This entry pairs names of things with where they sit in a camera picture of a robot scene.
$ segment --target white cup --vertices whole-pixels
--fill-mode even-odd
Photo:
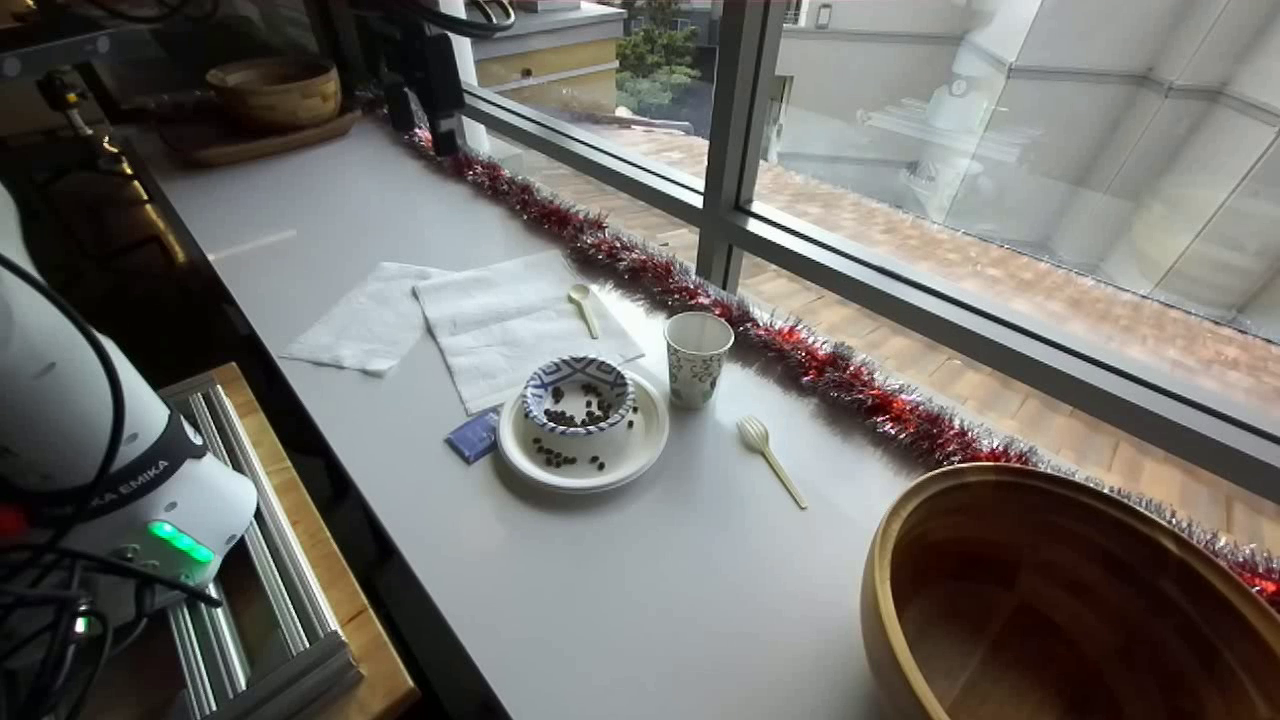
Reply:
[[[732,327],[714,314],[678,314],[666,326],[666,386],[674,408],[702,408],[719,386]]]

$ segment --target paper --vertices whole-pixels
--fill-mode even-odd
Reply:
[[[569,299],[580,272],[560,251],[527,262],[434,272],[415,284],[466,412],[512,399],[523,379],[554,357],[599,357],[627,363],[639,343],[615,326],[599,291],[586,291],[596,342]]]
[[[426,338],[410,289],[422,265],[374,265],[331,314],[285,350],[287,359],[384,378]]]

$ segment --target spoon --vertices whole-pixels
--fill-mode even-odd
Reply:
[[[569,289],[569,304],[577,308],[577,315],[586,326],[586,338],[596,342],[599,334],[596,334],[586,299],[593,299],[593,284],[570,284]]]
[[[801,502],[801,493],[795,493],[795,486],[790,486],[790,477],[784,474],[784,466],[781,466],[781,460],[773,456],[773,447],[767,447],[767,429],[762,429],[755,417],[749,417],[749,419],[737,423],[737,436],[749,444],[749,451],[762,456],[762,466],[767,466],[773,477],[784,486],[784,493],[790,495],[790,503],[795,503],[801,511],[807,511],[802,502]]]

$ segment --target tinsel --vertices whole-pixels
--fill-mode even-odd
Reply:
[[[1150,495],[1113,490],[1068,469],[1047,466],[1036,447],[992,436],[963,417],[930,406],[906,386],[893,386],[870,359],[863,359],[853,343],[831,343],[807,334],[795,321],[777,321],[755,314],[749,299],[690,278],[678,262],[627,240],[625,234],[608,229],[599,217],[580,214],[552,193],[534,190],[523,175],[512,175],[504,163],[484,158],[432,158],[426,136],[410,142],[420,158],[434,167],[449,167],[476,193],[490,195],[509,214],[517,214],[539,235],[564,244],[580,265],[611,278],[615,284],[647,298],[664,314],[708,308],[722,315],[737,338],[739,351],[753,359],[773,363],[787,386],[825,399],[837,412],[860,417],[874,436],[944,466],[1010,466],[1010,469],[1044,469],[1057,477],[1070,477],[1108,493],[1162,529],[1179,533],[1206,555],[1217,555],[1242,589],[1252,589],[1263,605],[1280,612],[1280,560],[1268,550],[1237,544],[1223,533],[1192,523],[1186,516],[1156,503]]]

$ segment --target white plate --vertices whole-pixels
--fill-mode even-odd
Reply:
[[[671,436],[671,417],[666,406],[653,392],[653,386],[643,386],[639,378],[632,378],[634,388],[634,408],[639,408],[639,431],[634,441],[625,447],[625,456],[615,456],[602,474],[593,477],[577,477],[577,474],[554,474],[545,469],[530,451],[527,451],[527,436],[520,431],[520,395],[512,395],[504,406],[504,417],[494,423],[494,447],[504,451],[504,460],[530,486],[554,490],[554,493],[608,493],[619,486],[632,486],[634,477],[643,477],[666,447]]]

